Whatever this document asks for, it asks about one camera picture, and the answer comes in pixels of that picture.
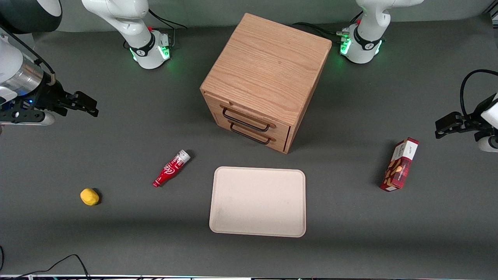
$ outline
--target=green led light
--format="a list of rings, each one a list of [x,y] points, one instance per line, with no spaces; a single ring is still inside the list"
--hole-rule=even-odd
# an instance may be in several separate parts
[[[161,53],[162,58],[164,58],[164,60],[169,58],[169,48],[168,47],[157,46],[157,49]]]
[[[133,51],[131,50],[131,48],[129,49],[129,51],[131,52],[131,55],[133,55],[133,60],[136,61],[135,54],[133,53]]]
[[[378,50],[380,49],[380,45],[382,45],[382,40],[378,43],[377,50],[375,51],[375,54],[378,54]]]
[[[347,54],[349,46],[351,46],[351,39],[348,39],[343,43],[343,46],[341,47],[341,53],[344,55]]]

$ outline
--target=tray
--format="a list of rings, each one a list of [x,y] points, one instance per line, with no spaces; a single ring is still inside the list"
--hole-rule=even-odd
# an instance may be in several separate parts
[[[301,237],[306,232],[301,170],[216,169],[209,227],[215,233]]]

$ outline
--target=black metal handle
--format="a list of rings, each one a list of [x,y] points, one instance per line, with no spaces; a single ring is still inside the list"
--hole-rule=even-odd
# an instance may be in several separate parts
[[[237,120],[236,118],[233,118],[233,117],[228,116],[228,115],[226,114],[226,112],[227,112],[227,108],[223,108],[223,117],[225,117],[225,118],[229,119],[230,121],[233,121],[233,122],[236,122],[236,123],[238,123],[238,124],[241,124],[241,125],[243,125],[243,126],[246,126],[246,127],[252,128],[252,129],[254,129],[254,130],[256,130],[256,131],[266,132],[266,131],[270,128],[270,124],[267,124],[265,129],[260,129],[260,128],[257,128],[257,127],[255,127],[255,126],[253,126],[253,125],[251,125],[251,124],[248,124],[248,123],[246,123],[246,122],[243,122],[243,121],[241,121],[241,120]]]
[[[247,135],[247,134],[243,134],[243,133],[242,133],[242,132],[240,132],[240,131],[236,131],[236,130],[234,130],[234,123],[230,123],[230,130],[231,130],[231,131],[233,131],[233,132],[235,132],[235,133],[237,133],[237,134],[239,134],[239,135],[242,135],[242,136],[244,136],[244,137],[246,137],[246,138],[249,138],[249,139],[251,139],[251,140],[253,140],[253,141],[256,141],[256,142],[258,142],[259,144],[267,145],[268,143],[270,143],[270,138],[268,138],[268,140],[266,140],[266,142],[263,142],[263,141],[261,141],[261,140],[258,140],[258,139],[256,139],[256,138],[254,138],[254,137],[251,137],[251,136],[249,136],[249,135]]]

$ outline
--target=wood grain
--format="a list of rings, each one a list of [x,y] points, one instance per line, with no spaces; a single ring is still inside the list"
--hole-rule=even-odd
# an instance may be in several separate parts
[[[216,123],[230,130],[226,114],[265,132],[236,130],[288,153],[322,73],[332,42],[245,14],[201,85]]]
[[[201,89],[295,126],[331,45],[327,39],[246,13]]]

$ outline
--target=gray tabletop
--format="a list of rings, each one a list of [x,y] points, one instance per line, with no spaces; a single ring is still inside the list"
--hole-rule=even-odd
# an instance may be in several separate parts
[[[151,71],[117,32],[39,39],[64,88],[98,100],[100,115],[71,111],[49,127],[4,129],[3,273],[46,269],[76,253],[91,274],[498,277],[497,155],[479,151],[471,133],[434,138],[434,121],[460,110],[463,77],[498,68],[489,17],[393,23],[368,65],[333,46],[288,155],[216,126],[198,90],[232,31],[180,31],[172,60]],[[494,76],[473,77],[468,111],[497,88]],[[378,185],[406,137],[419,149],[405,187],[386,193]],[[180,149],[195,158],[152,187]],[[211,232],[219,166],[302,170],[304,237]],[[81,202],[86,187],[100,189],[101,205]],[[82,273],[75,260],[53,272]]]

